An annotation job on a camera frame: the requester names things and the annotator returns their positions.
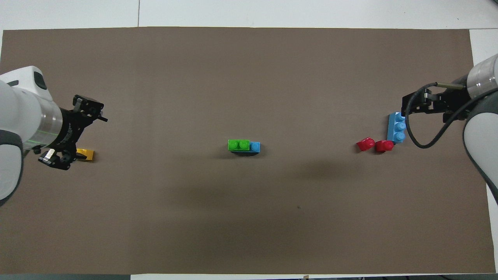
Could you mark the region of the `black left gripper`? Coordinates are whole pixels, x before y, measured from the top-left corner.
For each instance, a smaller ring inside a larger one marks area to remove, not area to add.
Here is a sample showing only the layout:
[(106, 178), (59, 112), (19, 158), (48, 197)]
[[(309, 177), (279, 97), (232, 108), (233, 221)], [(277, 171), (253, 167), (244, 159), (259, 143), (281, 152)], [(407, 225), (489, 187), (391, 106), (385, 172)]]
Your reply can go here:
[(75, 95), (73, 110), (61, 108), (62, 126), (48, 150), (39, 156), (39, 162), (59, 170), (68, 170), (76, 160), (87, 159), (85, 151), (76, 151), (76, 143), (84, 129), (96, 119), (108, 122), (103, 116), (103, 103), (82, 95)]

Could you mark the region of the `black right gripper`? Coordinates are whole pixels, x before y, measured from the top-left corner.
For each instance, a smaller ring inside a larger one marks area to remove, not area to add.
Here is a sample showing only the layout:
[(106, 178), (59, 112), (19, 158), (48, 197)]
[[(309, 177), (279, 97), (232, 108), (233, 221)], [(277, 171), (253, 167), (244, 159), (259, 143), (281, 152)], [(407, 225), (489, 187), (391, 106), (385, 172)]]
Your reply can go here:
[(409, 114), (443, 114), (443, 122), (446, 122), (450, 115), (456, 112), (461, 106), (471, 98), (466, 89), (467, 78), (459, 78), (452, 84), (461, 87), (447, 87), (445, 91), (433, 94), (428, 87), (423, 87), (402, 98), (402, 117)]

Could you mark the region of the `blue three-stud toy brick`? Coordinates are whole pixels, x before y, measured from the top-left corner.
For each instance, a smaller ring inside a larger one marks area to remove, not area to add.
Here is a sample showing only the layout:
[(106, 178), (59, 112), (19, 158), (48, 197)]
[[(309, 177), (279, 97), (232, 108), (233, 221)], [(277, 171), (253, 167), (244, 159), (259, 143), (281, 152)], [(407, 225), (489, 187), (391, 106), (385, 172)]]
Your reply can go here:
[(260, 153), (260, 142), (249, 141), (249, 142), (240, 142), (240, 144), (244, 144), (243, 146), (244, 147), (246, 146), (248, 149), (230, 150), (230, 152), (238, 156), (255, 156)]
[(405, 117), (401, 112), (394, 112), (388, 115), (387, 140), (392, 141), (395, 145), (404, 142), (406, 139), (405, 130)]

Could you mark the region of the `brown table mat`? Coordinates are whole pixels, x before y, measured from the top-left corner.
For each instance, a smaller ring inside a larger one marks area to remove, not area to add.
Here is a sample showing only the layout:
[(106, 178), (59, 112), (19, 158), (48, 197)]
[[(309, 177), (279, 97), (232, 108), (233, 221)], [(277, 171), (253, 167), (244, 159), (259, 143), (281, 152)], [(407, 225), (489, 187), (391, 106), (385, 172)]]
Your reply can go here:
[[(0, 274), (493, 273), (463, 122), (384, 140), (402, 97), (473, 67), (468, 30), (5, 31), (0, 73), (105, 104), (67, 171), (29, 154), (0, 207)], [(238, 156), (229, 139), (260, 142)]]

